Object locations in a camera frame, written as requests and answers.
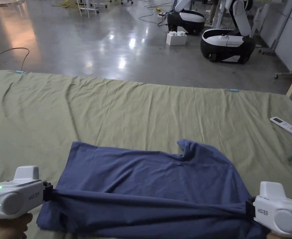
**chair leg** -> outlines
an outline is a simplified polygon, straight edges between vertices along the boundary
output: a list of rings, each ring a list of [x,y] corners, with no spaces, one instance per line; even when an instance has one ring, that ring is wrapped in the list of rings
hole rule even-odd
[[[88,10],[88,6],[89,6],[89,2],[88,2],[88,0],[86,0],[87,14],[88,14],[88,18],[89,18],[90,17],[90,11]]]
[[[80,4],[78,3],[78,0],[77,1],[77,6],[78,6],[78,10],[80,11],[80,15],[82,16],[82,12],[81,12],[81,8],[80,8]]]
[[[96,6],[95,6],[95,2],[93,2],[93,6],[94,6],[94,9],[95,9],[95,16],[97,16],[97,11],[96,11]]]

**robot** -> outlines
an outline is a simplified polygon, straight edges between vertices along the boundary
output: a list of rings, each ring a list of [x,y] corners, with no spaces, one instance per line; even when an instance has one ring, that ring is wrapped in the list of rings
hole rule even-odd
[[[252,0],[226,0],[235,30],[209,29],[203,32],[200,49],[211,62],[235,62],[245,64],[255,48],[250,37],[251,27],[246,11],[252,8]]]
[[[0,183],[0,219],[13,219],[51,199],[53,185],[39,179],[37,166],[18,167],[12,181]]]
[[[169,31],[177,31],[177,27],[181,26],[189,35],[199,35],[204,28],[205,19],[201,13],[190,11],[190,5],[191,0],[176,1],[174,11],[167,16]]]
[[[13,181],[0,183],[0,218],[17,218],[52,198],[53,186],[39,179],[37,166],[18,167]],[[246,215],[272,233],[292,237],[292,199],[280,183],[261,182],[260,195],[246,201]]]

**white box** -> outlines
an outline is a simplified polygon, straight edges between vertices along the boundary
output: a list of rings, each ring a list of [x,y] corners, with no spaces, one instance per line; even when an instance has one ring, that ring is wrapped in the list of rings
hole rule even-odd
[[[167,41],[168,45],[185,45],[187,40],[186,33],[184,31],[171,31],[167,33]]]

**blue t-shirt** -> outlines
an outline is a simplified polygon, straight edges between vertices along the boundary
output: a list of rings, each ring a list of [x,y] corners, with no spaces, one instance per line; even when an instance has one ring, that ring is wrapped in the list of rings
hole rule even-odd
[[[149,239],[265,238],[245,215],[251,198],[216,148],[178,141],[183,154],[72,144],[41,229]]]

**bed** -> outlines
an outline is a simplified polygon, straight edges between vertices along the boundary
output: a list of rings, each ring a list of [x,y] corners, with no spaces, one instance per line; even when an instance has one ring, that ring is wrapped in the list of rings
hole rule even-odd
[[[292,197],[292,135],[273,116],[292,124],[290,98],[0,70],[0,182],[18,166],[38,165],[41,179],[56,185],[73,141],[178,154],[176,142],[186,138],[219,149],[250,194],[275,181]],[[71,238],[35,222],[29,238]]]

